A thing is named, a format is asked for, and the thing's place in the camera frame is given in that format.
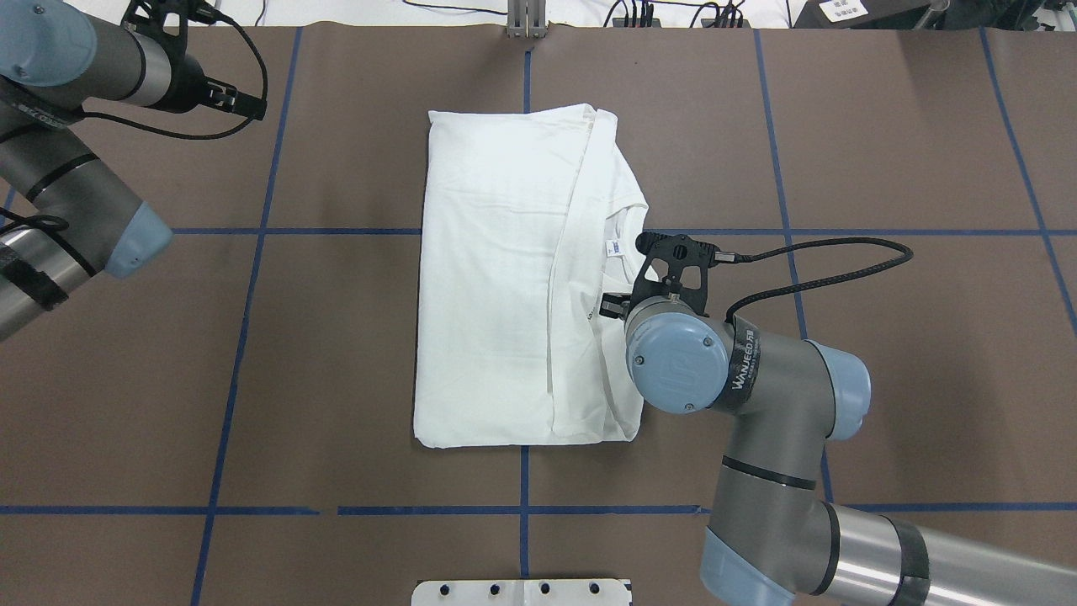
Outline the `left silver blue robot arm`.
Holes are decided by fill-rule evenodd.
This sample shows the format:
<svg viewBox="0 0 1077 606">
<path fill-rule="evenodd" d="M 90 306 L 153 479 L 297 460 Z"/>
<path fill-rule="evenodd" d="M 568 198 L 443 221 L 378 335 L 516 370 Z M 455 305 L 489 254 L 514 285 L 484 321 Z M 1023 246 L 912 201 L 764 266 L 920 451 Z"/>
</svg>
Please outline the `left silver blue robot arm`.
<svg viewBox="0 0 1077 606">
<path fill-rule="evenodd" d="M 1 334 L 53 311 L 93 276 L 116 279 L 154 260 L 172 229 L 72 127 L 92 98 L 167 114 L 202 105 L 264 119 L 257 95 L 205 76 L 188 54 L 192 23 L 237 20 L 209 1 L 130 1 L 118 24 L 62 1 L 4 1 L 3 181 L 34 206 L 3 210 Z"/>
</svg>

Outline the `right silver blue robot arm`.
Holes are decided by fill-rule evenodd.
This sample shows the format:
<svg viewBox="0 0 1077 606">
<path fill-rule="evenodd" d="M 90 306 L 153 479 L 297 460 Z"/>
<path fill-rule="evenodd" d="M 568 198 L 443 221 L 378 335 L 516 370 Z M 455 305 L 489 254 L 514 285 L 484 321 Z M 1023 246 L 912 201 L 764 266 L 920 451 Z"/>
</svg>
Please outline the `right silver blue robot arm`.
<svg viewBox="0 0 1077 606">
<path fill-rule="evenodd" d="M 676 295 L 607 293 L 645 401 L 672 414 L 732 417 L 699 576 L 727 605 L 1073 605 L 1074 569 L 862 513 L 816 495 L 825 443 L 866 415 L 861 360 L 735 319 L 715 327 Z"/>
</svg>

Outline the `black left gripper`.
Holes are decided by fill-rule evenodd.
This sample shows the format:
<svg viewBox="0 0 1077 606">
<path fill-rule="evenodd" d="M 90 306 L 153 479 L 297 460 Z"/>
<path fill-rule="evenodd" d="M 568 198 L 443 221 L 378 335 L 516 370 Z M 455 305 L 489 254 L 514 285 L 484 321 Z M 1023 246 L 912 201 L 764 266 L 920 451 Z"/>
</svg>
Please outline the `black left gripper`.
<svg viewBox="0 0 1077 606">
<path fill-rule="evenodd" d="M 242 116 L 243 119 L 264 119 L 267 103 L 250 93 L 219 80 L 208 80 L 202 66 L 195 57 L 184 55 L 169 59 L 172 75 L 164 95 L 164 111 L 186 114 L 196 107 L 207 105 L 223 114 Z"/>
</svg>

